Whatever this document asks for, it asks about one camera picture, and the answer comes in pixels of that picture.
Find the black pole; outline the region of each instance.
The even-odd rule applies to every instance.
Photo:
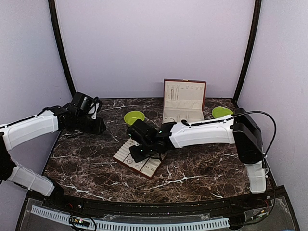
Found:
[[[243,88],[243,84],[245,81],[245,77],[247,74],[251,54],[252,54],[252,49],[254,47],[255,39],[256,39],[256,34],[257,34],[257,27],[258,27],[258,22],[259,22],[259,16],[260,16],[260,11],[261,11],[261,2],[262,0],[256,0],[255,2],[255,9],[254,9],[254,15],[252,18],[252,23],[251,23],[251,29],[250,29],[250,34],[249,34],[249,39],[248,39],[248,44],[247,44],[247,49],[246,49],[246,54],[241,70],[241,74],[239,77],[239,81],[236,86],[236,90],[233,96],[233,101],[237,103],[241,90]]]
[[[62,67],[63,67],[63,70],[64,70],[65,78],[66,78],[69,90],[70,90],[72,96],[74,96],[75,93],[76,93],[76,89],[75,89],[75,86],[74,86],[74,83],[73,83],[71,73],[69,71],[68,63],[67,63],[67,60],[66,60],[66,55],[65,55],[65,52],[64,52],[64,46],[63,46],[63,43],[62,43],[62,38],[61,38],[61,33],[60,33],[60,28],[59,28],[59,22],[58,22],[55,2],[54,2],[54,0],[48,0],[48,3],[49,3],[49,11],[50,11],[50,16],[51,16],[51,23],[52,23],[52,27],[53,27],[54,37],[56,39],[58,52],[59,52]]]

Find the white robotic arm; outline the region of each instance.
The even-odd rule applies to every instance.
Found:
[[[242,114],[245,111],[237,109],[235,113]],[[263,168],[264,153],[260,128],[248,115],[233,118],[234,115],[227,115],[194,123],[165,123],[158,131],[137,120],[127,131],[139,144],[132,146],[130,153],[134,160],[139,162],[155,153],[164,153],[174,148],[209,143],[235,143],[239,159],[247,169],[251,193],[264,193],[266,174]]]
[[[96,117],[101,104],[98,98],[93,99],[77,92],[72,102],[64,107],[45,108],[37,115],[0,125],[0,180],[9,180],[44,196],[50,196],[57,184],[12,160],[8,151],[21,143],[64,128],[101,134],[106,129],[103,120]]]

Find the dark marble surface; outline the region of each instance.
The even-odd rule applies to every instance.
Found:
[[[107,125],[102,135],[64,131],[47,164],[45,176],[65,194],[118,202],[163,203],[226,198],[249,193],[245,166],[235,145],[208,144],[169,151],[152,180],[134,173],[112,157],[128,140],[124,115],[144,112],[159,127],[163,99],[103,99],[99,116]],[[206,99],[205,119],[216,106],[234,109],[229,99]]]

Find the open jewelry box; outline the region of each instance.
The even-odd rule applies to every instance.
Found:
[[[163,123],[204,120],[205,81],[164,80]]]

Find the green bowl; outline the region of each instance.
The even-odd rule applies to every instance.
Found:
[[[212,110],[212,116],[216,118],[221,118],[227,115],[233,114],[233,111],[231,111],[229,108],[226,107],[215,107]]]
[[[128,112],[125,116],[124,116],[124,121],[125,123],[127,123],[129,126],[131,126],[133,123],[135,123],[135,121],[137,119],[141,119],[142,121],[144,121],[145,116],[144,113],[140,112],[140,111],[131,111]]]

